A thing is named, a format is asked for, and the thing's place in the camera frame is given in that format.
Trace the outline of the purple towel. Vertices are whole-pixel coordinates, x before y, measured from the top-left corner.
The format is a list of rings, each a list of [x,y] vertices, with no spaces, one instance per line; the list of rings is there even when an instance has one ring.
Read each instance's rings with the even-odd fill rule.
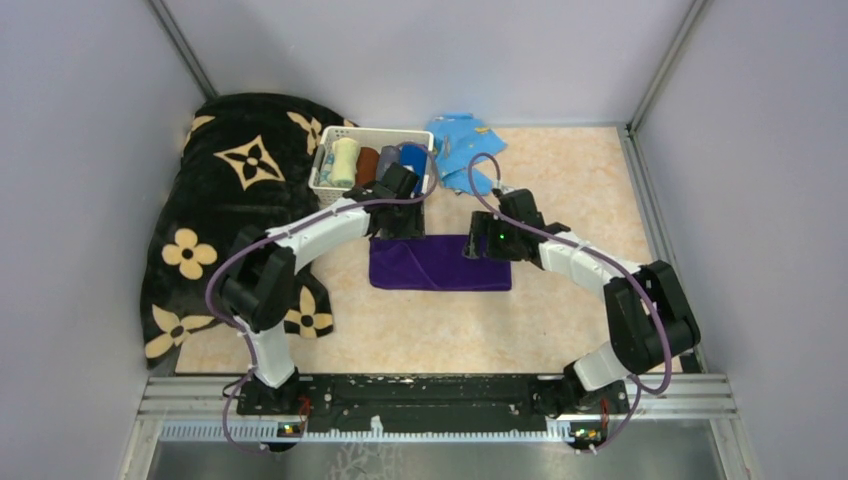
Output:
[[[372,239],[368,279],[375,288],[432,292],[504,292],[512,289],[511,264],[463,255],[462,235]]]

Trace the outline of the royal blue towel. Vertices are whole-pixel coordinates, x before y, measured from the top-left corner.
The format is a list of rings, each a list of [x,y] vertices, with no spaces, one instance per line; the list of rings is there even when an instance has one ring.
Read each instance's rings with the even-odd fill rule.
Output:
[[[418,177],[417,184],[413,190],[413,193],[416,195],[422,192],[427,162],[427,152],[416,144],[407,144],[400,148],[400,165],[411,170]]]

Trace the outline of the yellow green towel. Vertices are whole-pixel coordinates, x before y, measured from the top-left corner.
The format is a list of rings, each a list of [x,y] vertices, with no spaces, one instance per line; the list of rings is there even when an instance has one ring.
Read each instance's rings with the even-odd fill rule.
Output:
[[[331,153],[334,161],[329,174],[333,187],[350,188],[355,184],[360,144],[352,138],[340,138],[332,143]]]

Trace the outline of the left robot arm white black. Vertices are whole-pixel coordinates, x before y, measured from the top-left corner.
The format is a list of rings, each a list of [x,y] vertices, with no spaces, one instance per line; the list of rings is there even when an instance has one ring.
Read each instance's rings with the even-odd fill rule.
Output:
[[[284,320],[298,297],[292,290],[297,274],[346,242],[403,232],[426,198],[417,191],[422,181],[410,168],[392,165],[381,179],[345,192],[316,213],[282,227],[247,227],[237,235],[229,257],[208,280],[204,300],[245,339],[246,378],[273,412],[288,413],[300,399]]]

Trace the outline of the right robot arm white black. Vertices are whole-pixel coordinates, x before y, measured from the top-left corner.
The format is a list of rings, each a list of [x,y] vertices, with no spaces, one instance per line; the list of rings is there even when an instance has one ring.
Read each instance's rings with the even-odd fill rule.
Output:
[[[569,408],[588,412],[601,400],[603,388],[667,367],[700,343],[700,328],[669,263],[618,259],[570,227],[545,222],[527,189],[495,196],[497,207],[471,216],[465,257],[529,262],[566,277],[605,305],[608,341],[564,369],[563,398]]]

